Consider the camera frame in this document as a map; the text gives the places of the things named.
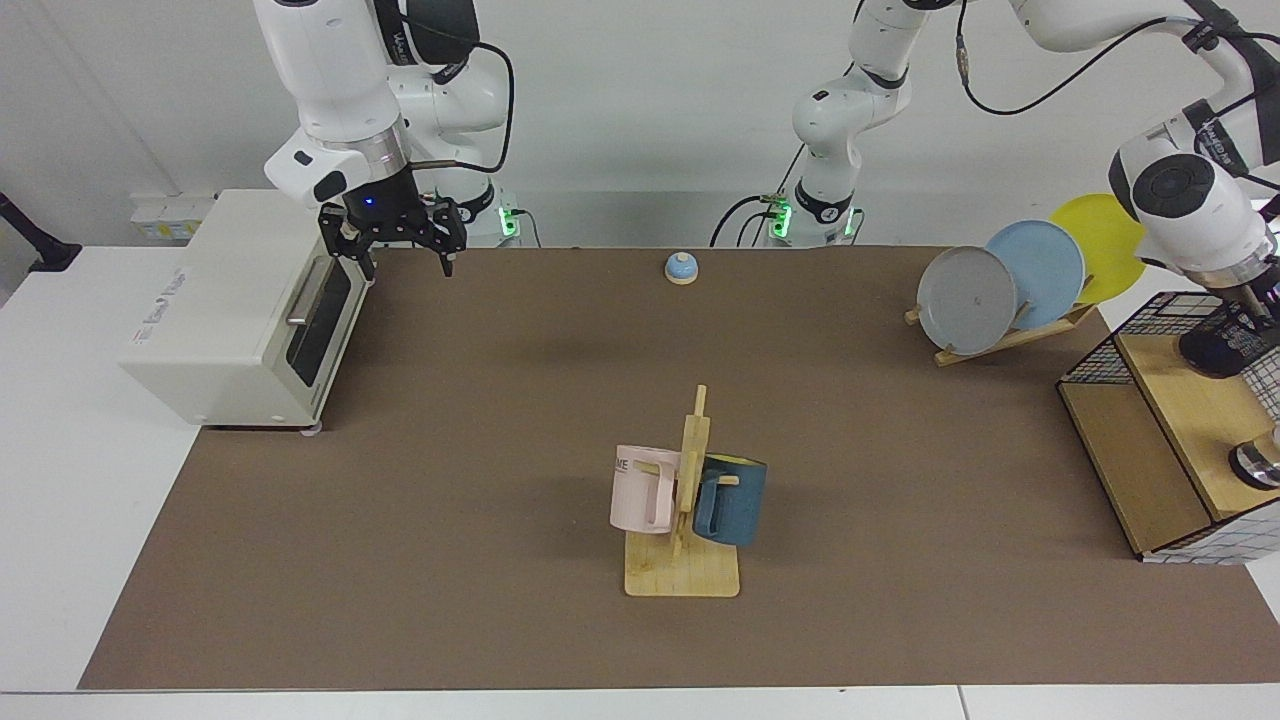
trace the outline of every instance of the oven window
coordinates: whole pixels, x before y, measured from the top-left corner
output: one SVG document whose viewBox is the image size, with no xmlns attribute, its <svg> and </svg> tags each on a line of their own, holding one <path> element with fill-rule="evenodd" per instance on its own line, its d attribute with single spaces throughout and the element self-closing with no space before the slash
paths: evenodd
<svg viewBox="0 0 1280 720">
<path fill-rule="evenodd" d="M 351 278 L 334 260 L 329 266 L 329 277 L 320 293 L 320 304 L 316 306 L 315 316 L 310 324 L 293 331 L 293 340 L 289 341 L 289 350 L 285 354 L 289 366 L 307 387 L 316 384 L 320 365 L 329 351 L 329 341 L 333 340 L 333 333 L 338 329 L 338 318 L 342 316 L 342 310 L 349 296 Z"/>
</svg>

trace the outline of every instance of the green indicator light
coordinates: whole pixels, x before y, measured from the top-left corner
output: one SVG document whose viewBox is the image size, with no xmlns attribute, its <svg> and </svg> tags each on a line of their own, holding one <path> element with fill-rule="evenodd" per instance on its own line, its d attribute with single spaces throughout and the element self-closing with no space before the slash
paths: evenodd
<svg viewBox="0 0 1280 720">
<path fill-rule="evenodd" d="M 502 222 L 502 234 L 513 237 L 520 232 L 520 220 L 506 208 L 498 206 L 498 219 Z"/>
<path fill-rule="evenodd" d="M 786 200 L 780 200 L 773 205 L 773 213 L 778 217 L 769 225 L 769 234 L 778 240 L 787 237 L 787 233 L 791 232 L 791 205 Z"/>
<path fill-rule="evenodd" d="M 854 218 L 858 218 L 858 224 L 854 224 Z M 849 222 L 845 223 L 845 237 L 854 237 L 858 231 L 863 228 L 863 223 L 867 222 L 867 214 L 860 209 L 854 208 L 849 211 Z"/>
</svg>

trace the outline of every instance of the wooden mug stand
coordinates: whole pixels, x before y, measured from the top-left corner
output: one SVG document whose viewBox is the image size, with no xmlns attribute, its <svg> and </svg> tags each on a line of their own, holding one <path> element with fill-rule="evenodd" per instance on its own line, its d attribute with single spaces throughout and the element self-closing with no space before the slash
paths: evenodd
<svg viewBox="0 0 1280 720">
<path fill-rule="evenodd" d="M 737 548 L 694 533 L 694 506 L 712 429 L 705 409 L 707 386 L 698 386 L 694 414 L 685 416 L 672 530 L 627 533 L 623 584 L 631 597 L 736 597 L 741 591 Z M 737 478 L 726 475 L 719 482 L 735 484 Z"/>
<path fill-rule="evenodd" d="M 1093 282 L 1093 275 L 1089 275 L 1088 278 L 1084 279 L 1084 287 L 1089 287 L 1091 282 Z M 973 360 L 974 357 L 982 357 L 984 355 L 1000 352 L 1001 350 L 1009 350 L 1010 347 L 1018 347 L 1020 345 L 1036 342 L 1037 340 L 1044 340 L 1047 337 L 1053 337 L 1056 334 L 1062 334 L 1065 332 L 1074 331 L 1082 322 L 1084 322 L 1085 318 L 1089 316 L 1089 313 L 1092 313 L 1096 307 L 1097 305 L 1092 304 L 1076 304 L 1071 307 L 1071 310 L 1066 315 L 1062 315 L 1057 320 L 1042 328 L 1036 328 L 1033 331 L 1009 331 L 1007 333 L 1005 333 L 1005 337 L 1000 340 L 1000 342 L 991 346 L 988 350 L 984 350 L 974 355 L 956 355 L 954 352 L 955 350 L 954 347 L 946 347 L 941 352 L 933 356 L 933 363 L 938 368 L 946 368 L 948 365 L 956 365 L 959 363 L 964 363 L 965 360 Z M 1016 324 L 1018 320 L 1020 320 L 1029 309 L 1030 304 L 1024 302 L 1021 307 L 1018 309 L 1018 314 L 1014 315 L 1014 322 L 1011 324 Z M 904 315 L 902 319 L 906 320 L 906 324 L 909 325 L 920 324 L 920 306 L 916 305 L 915 307 L 908 310 L 906 315 Z"/>
</svg>

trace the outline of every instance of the mug handle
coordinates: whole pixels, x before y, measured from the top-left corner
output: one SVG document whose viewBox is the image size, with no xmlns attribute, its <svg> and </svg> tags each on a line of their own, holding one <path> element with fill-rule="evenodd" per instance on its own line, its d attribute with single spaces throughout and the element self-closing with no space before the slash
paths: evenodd
<svg viewBox="0 0 1280 720">
<path fill-rule="evenodd" d="M 658 524 L 658 501 L 662 500 L 659 493 L 663 487 L 669 487 L 676 482 L 676 466 L 671 462 L 657 461 L 652 462 L 658 466 L 658 482 L 653 483 L 653 492 L 649 493 L 649 524 Z"/>
<path fill-rule="evenodd" d="M 737 475 L 730 475 L 724 470 L 707 470 L 703 473 L 701 491 L 698 497 L 699 502 L 705 501 L 710 507 L 707 518 L 707 538 L 713 539 L 719 536 L 719 507 L 716 505 L 716 493 L 721 486 L 736 486 L 739 484 Z"/>
</svg>

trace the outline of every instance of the dark blue mug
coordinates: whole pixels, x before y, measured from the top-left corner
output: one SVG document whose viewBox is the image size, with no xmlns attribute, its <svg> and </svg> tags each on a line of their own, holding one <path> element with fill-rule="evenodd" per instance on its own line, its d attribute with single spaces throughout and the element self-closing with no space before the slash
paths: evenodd
<svg viewBox="0 0 1280 720">
<path fill-rule="evenodd" d="M 760 521 L 767 469 L 764 462 L 746 457 L 708 454 L 694 509 L 694 532 L 722 544 L 751 544 Z"/>
</svg>

